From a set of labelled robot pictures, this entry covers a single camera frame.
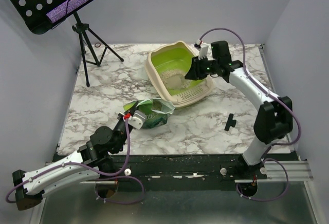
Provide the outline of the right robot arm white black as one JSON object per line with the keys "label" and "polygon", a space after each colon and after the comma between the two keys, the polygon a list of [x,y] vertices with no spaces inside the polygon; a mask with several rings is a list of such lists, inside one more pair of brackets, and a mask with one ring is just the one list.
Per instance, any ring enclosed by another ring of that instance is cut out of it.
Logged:
{"label": "right robot arm white black", "polygon": [[226,41],[210,45],[197,41],[194,46],[199,53],[192,58],[185,79],[203,80],[208,76],[219,76],[237,88],[258,112],[253,125],[254,139],[242,153],[243,162],[236,166],[237,174],[247,179],[255,173],[254,165],[261,162],[270,146],[292,131],[292,101],[267,89],[251,75],[243,62],[233,61]]}

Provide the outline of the green litter bag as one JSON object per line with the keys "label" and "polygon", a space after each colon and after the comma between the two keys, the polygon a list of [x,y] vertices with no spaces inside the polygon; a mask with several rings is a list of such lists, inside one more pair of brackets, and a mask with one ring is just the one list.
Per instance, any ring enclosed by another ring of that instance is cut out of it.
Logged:
{"label": "green litter bag", "polygon": [[152,129],[167,124],[168,118],[174,113],[175,106],[172,102],[161,98],[143,99],[130,102],[123,106],[124,113],[141,111],[147,117],[141,129]]}

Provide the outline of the translucent plastic scoop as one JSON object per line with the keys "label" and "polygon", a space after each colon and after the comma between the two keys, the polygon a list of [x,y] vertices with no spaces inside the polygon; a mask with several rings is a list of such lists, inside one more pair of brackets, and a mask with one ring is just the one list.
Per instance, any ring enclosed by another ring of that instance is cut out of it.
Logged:
{"label": "translucent plastic scoop", "polygon": [[175,74],[165,78],[164,85],[167,89],[185,89],[189,87],[189,82],[181,74]]}

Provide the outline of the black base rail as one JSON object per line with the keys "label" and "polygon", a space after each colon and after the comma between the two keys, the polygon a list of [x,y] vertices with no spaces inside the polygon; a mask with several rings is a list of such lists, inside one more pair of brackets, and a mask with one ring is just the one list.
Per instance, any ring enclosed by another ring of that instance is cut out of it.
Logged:
{"label": "black base rail", "polygon": [[218,155],[131,155],[127,168],[142,182],[115,180],[111,189],[120,192],[145,191],[234,191],[238,180],[243,193],[254,195],[257,184],[269,179],[263,163],[248,166],[238,154]]}

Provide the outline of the cat litter pile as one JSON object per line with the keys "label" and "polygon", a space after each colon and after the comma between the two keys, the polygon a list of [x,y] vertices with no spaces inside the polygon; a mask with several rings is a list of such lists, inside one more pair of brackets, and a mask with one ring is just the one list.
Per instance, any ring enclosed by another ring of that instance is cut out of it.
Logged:
{"label": "cat litter pile", "polygon": [[186,72],[181,69],[170,69],[162,72],[160,78],[166,89],[181,90],[189,88],[191,80],[185,79]]}

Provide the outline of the green beige litter box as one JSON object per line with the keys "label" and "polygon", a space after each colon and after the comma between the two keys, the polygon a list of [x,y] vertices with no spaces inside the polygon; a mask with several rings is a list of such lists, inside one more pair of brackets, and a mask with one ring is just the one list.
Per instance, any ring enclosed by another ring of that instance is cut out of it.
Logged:
{"label": "green beige litter box", "polygon": [[176,108],[192,105],[205,98],[214,88],[210,77],[186,80],[195,53],[183,41],[166,44],[149,52],[145,71],[157,93]]}

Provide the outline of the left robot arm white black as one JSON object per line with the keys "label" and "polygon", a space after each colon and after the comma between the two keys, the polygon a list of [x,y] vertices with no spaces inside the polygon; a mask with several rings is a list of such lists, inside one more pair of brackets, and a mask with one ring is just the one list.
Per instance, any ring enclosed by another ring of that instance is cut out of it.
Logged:
{"label": "left robot arm white black", "polygon": [[143,124],[136,115],[131,111],[119,114],[115,128],[99,127],[85,145],[50,165],[29,172],[13,172],[12,203],[24,211],[37,206],[56,190],[75,183],[127,177],[130,133]]}

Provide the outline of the black binder clip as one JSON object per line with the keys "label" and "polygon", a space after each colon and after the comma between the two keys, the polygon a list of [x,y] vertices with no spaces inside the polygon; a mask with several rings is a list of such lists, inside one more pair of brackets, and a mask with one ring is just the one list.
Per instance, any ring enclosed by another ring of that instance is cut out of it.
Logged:
{"label": "black binder clip", "polygon": [[236,120],[234,119],[234,114],[230,113],[224,130],[229,131],[231,127],[235,127],[235,126],[236,126]]}

